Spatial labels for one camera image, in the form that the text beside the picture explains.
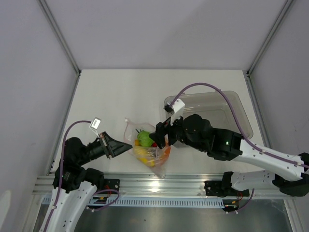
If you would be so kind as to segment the green round vegetable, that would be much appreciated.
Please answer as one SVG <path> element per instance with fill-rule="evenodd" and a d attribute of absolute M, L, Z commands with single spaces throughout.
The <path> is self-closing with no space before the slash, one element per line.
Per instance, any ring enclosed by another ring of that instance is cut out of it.
<path fill-rule="evenodd" d="M 151 147 L 154 141 L 149 137 L 151 133 L 148 131 L 140 131 L 137 140 L 139 141 L 139 145 L 142 147 Z"/>

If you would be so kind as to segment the clear zip top bag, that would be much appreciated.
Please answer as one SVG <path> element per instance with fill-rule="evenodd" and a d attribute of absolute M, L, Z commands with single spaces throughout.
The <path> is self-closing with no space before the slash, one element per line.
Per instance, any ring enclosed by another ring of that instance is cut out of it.
<path fill-rule="evenodd" d="M 129 153 L 148 167 L 158 178 L 166 175 L 165 164 L 169 159 L 171 147 L 166 140 L 166 146 L 160 149 L 149 134 L 155 131 L 155 127 L 149 123 L 134 123 L 126 118 L 124 142 L 132 145 Z"/>

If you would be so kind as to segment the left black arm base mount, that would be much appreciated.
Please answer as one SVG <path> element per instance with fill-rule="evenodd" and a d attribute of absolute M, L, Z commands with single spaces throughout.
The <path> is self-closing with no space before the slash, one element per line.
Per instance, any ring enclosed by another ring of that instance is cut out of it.
<path fill-rule="evenodd" d="M 103 184 L 103 190 L 107 190 L 104 192 L 104 194 L 107 195 L 107 197 L 110 196 L 116 196 L 117 193 L 113 192 L 113 190 L 118 191 L 120 188 L 120 179 L 105 179 Z"/>

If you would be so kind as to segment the yellow mango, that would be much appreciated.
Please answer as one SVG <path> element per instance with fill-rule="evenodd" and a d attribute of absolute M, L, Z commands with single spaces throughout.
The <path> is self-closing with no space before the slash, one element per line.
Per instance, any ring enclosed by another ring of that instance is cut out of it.
<path fill-rule="evenodd" d="M 135 157 L 141 161 L 147 167 L 155 167 L 156 161 L 156 148 L 154 147 L 142 147 L 134 146 L 133 147 Z"/>

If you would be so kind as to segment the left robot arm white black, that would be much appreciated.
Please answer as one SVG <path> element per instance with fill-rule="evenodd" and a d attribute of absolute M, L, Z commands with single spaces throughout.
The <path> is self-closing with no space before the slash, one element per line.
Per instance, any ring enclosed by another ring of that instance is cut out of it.
<path fill-rule="evenodd" d="M 102 171 L 83 167 L 102 156 L 115 158 L 132 145 L 117 141 L 106 132 L 94 142 L 84 145 L 77 137 L 66 140 L 62 146 L 59 167 L 53 180 L 52 196 L 42 232 L 72 232 L 83 211 L 96 194 L 107 193 L 119 198 L 118 179 L 105 179 Z"/>

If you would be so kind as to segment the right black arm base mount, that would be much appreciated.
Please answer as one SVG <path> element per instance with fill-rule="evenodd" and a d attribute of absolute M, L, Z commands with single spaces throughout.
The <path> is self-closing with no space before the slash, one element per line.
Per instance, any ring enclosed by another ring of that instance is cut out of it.
<path fill-rule="evenodd" d="M 224 186 L 222 181 L 205 181 L 204 189 L 207 196 L 215 196 L 215 197 L 249 197 L 250 192 L 248 189 L 240 191 L 235 190 L 231 186 Z"/>

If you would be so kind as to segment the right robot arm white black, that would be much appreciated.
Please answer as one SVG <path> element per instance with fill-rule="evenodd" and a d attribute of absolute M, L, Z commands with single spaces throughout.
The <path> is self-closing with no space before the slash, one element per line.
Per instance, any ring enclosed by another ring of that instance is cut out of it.
<path fill-rule="evenodd" d="M 294 197 L 303 197 L 309 192 L 306 153 L 292 156 L 251 145 L 241 134 L 213 128 L 208 120 L 197 114 L 159 122 L 149 137 L 161 149 L 180 142 L 215 160 L 244 162 L 261 168 L 247 173 L 225 172 L 219 184 L 206 182 L 207 195 L 225 197 L 240 191 L 266 188 L 278 189 Z"/>

